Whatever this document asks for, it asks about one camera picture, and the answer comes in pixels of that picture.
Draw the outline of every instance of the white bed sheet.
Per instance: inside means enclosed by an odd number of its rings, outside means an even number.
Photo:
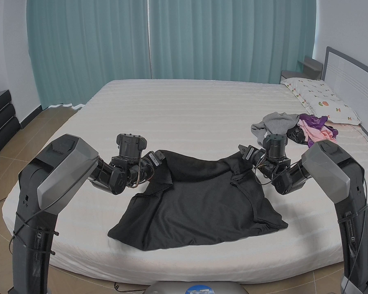
[[[252,123],[273,111],[303,113],[304,107],[283,85],[212,80],[123,80],[104,86],[51,138],[69,133],[82,137],[109,162],[117,154],[119,133],[140,134],[147,151],[168,149],[216,160],[256,145]],[[359,127],[333,125],[338,143],[365,168],[368,184],[368,141]],[[305,145],[288,143],[292,162]],[[289,227],[263,236],[206,246],[143,252],[107,237],[128,202],[140,189],[119,196],[86,182],[59,214],[50,263],[100,279],[152,284],[157,280],[226,280],[257,283],[280,280],[343,260],[333,203],[309,180],[289,195],[264,186],[265,196]],[[3,206],[13,230],[19,185]]]

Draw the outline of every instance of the headboard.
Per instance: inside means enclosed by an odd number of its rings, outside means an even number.
[[[368,66],[327,47],[322,80],[356,111],[362,121],[360,126],[368,135]]]

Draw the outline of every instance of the teal curtain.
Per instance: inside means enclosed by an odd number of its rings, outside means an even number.
[[[153,78],[279,83],[312,57],[316,0],[149,0]]]
[[[151,78],[147,0],[27,0],[27,34],[43,108]]]

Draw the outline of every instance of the gray clothing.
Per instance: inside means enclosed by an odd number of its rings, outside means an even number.
[[[271,134],[286,134],[298,121],[299,115],[273,112],[266,115],[261,122],[252,124],[251,132],[257,137],[258,143],[263,144],[267,132]]]

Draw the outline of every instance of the tile floor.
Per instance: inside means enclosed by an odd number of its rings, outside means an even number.
[[[76,110],[63,106],[44,110],[10,140],[0,152],[0,199],[11,191],[18,179],[18,173],[75,113]],[[0,203],[0,294],[5,294],[12,287],[12,258],[8,251],[11,235],[2,218],[2,206],[3,203]],[[343,264],[337,263],[289,279],[243,287],[250,294],[339,294],[342,273]],[[52,294],[117,293],[113,289],[113,282],[85,277],[52,266],[49,268],[48,286]],[[120,291],[133,294],[140,294],[146,288],[144,285],[123,283],[119,286]]]

